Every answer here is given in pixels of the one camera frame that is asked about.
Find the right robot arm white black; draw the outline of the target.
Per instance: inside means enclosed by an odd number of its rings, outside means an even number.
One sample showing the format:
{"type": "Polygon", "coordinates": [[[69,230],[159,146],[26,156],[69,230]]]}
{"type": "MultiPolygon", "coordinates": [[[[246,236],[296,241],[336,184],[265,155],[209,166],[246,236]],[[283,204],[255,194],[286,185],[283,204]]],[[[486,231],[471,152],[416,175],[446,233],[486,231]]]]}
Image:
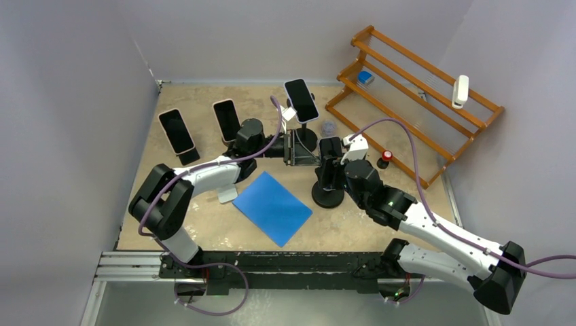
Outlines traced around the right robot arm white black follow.
{"type": "Polygon", "coordinates": [[[486,308],[510,314],[526,273],[524,249],[509,241],[486,240],[432,214],[422,201],[386,185],[367,160],[341,164],[324,160],[314,170],[317,186],[326,192],[346,192],[375,223],[413,235],[435,247],[426,251],[414,244],[393,241],[381,259],[383,271],[422,274],[458,285],[486,308]]]}

